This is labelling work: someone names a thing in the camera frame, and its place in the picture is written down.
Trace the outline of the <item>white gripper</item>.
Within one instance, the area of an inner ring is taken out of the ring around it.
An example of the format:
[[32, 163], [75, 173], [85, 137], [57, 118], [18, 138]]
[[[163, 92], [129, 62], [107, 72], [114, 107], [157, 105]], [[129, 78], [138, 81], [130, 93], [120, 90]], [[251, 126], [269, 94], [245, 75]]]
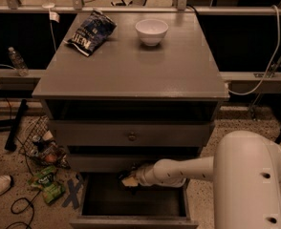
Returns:
[[135, 177], [125, 177], [121, 182], [125, 187], [152, 186], [155, 181], [153, 166], [141, 166], [135, 173]]

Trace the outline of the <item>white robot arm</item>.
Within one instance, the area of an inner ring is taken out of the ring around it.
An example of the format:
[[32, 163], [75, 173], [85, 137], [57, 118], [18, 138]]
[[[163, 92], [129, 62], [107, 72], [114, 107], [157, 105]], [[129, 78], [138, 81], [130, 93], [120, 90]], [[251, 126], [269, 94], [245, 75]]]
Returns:
[[121, 182], [179, 188], [189, 179], [213, 183], [215, 229], [281, 229], [281, 145], [249, 131], [234, 131], [209, 157], [160, 159]]

